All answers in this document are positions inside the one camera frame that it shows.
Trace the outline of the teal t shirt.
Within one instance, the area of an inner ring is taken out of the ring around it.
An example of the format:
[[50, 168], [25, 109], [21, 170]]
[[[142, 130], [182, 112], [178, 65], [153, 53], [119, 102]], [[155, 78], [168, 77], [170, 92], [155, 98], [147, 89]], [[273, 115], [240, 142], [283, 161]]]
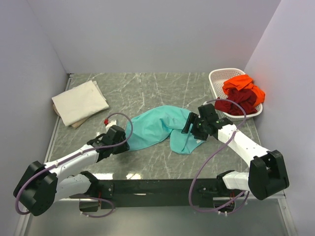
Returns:
[[129, 150], [145, 149], [169, 138], [173, 152], [191, 154], [203, 141], [182, 133], [189, 114], [187, 109], [163, 105], [132, 118], [126, 125], [126, 135], [131, 136]]

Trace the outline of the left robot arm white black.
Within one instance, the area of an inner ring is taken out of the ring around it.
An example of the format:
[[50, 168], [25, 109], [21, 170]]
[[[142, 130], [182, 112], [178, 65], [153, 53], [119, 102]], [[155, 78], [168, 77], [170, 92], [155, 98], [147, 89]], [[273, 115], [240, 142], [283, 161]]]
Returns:
[[128, 151], [130, 137], [123, 128], [113, 125], [71, 154], [45, 164], [31, 163], [13, 193], [16, 211], [24, 214], [19, 209], [22, 204], [27, 209], [26, 214], [39, 216], [63, 198], [78, 194], [91, 199], [109, 196], [111, 191], [104, 190], [99, 179], [82, 169], [110, 155]]

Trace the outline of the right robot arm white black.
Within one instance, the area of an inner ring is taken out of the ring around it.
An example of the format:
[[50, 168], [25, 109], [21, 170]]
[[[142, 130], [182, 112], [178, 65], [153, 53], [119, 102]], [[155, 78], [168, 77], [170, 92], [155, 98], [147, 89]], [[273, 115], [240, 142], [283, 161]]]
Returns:
[[217, 176], [216, 184], [210, 190], [227, 196], [233, 190], [250, 191], [257, 199], [264, 200], [289, 187], [283, 155], [255, 143], [227, 118], [219, 118], [212, 104], [198, 107], [199, 113], [191, 112], [182, 129], [195, 139], [205, 141], [213, 136], [227, 144], [248, 165], [248, 172], [230, 170]]

